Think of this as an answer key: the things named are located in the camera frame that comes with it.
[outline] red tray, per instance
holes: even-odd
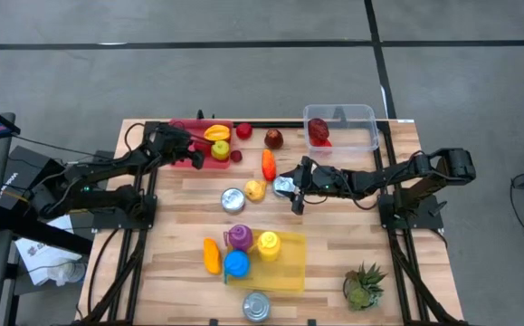
[[[206,120],[206,119],[172,119],[169,121],[169,124],[180,128],[187,130],[191,132],[192,135],[196,135],[199,137],[203,137],[205,131],[216,124],[225,126],[229,128],[230,130],[230,138],[227,141],[229,143],[230,150],[233,149],[232,147],[232,129],[233,129],[233,122],[227,121],[227,120]],[[204,168],[229,168],[229,158],[223,161],[217,160],[215,158],[211,157],[211,145],[205,144],[203,142],[199,142],[198,140],[194,142],[193,145],[189,147],[189,150],[201,150],[204,153],[205,161],[204,161]],[[175,164],[172,165],[174,168],[191,168],[191,160],[185,159],[183,162],[177,161]]]

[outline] orange pepper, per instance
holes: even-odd
[[[273,181],[276,178],[276,160],[273,158],[273,153],[269,149],[263,150],[262,172],[268,181]]]
[[[222,272],[222,256],[214,239],[204,239],[204,265],[209,273],[218,275]]]

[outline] clear plastic container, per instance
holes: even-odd
[[[331,146],[310,139],[312,119],[326,121]],[[304,136],[310,153],[330,154],[366,152],[378,148],[378,128],[374,111],[364,104],[312,104],[304,108]]]

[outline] yellow pepper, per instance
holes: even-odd
[[[265,197],[265,180],[251,180],[245,184],[243,192],[251,201],[260,201]]]
[[[213,125],[205,131],[204,137],[211,141],[228,140],[231,134],[229,128],[223,125]]]

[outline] plastic bin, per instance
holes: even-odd
[[[265,231],[253,229],[254,242]],[[303,292],[306,279],[306,236],[293,232],[273,231],[280,237],[278,258],[265,262],[254,247],[248,252],[250,272],[244,278],[227,276],[227,284],[263,291]],[[229,244],[227,252],[233,248]]]
[[[186,131],[189,131],[192,135],[196,135],[199,137],[204,136],[204,132],[207,130],[207,128],[219,124],[223,125],[230,130],[230,139],[227,141],[229,142],[230,150],[236,150],[236,148],[233,147],[231,134],[232,134],[232,128],[233,123],[229,120],[206,120],[206,119],[172,119],[169,121],[169,124],[171,126],[175,126],[180,129],[184,129]],[[229,168],[230,161],[229,158],[219,161],[215,158],[212,158],[211,156],[211,145],[204,144],[203,142],[196,141],[194,144],[192,144],[189,147],[189,150],[195,150],[199,149],[204,153],[205,160],[204,160],[204,168]],[[177,161],[170,165],[172,168],[193,168],[191,165],[191,159],[184,159],[184,161]]]
[[[328,124],[332,147],[310,143],[308,121],[319,118]],[[378,128],[372,108],[364,104],[312,104],[304,108],[304,136],[310,153],[330,154],[373,151],[378,148]]]

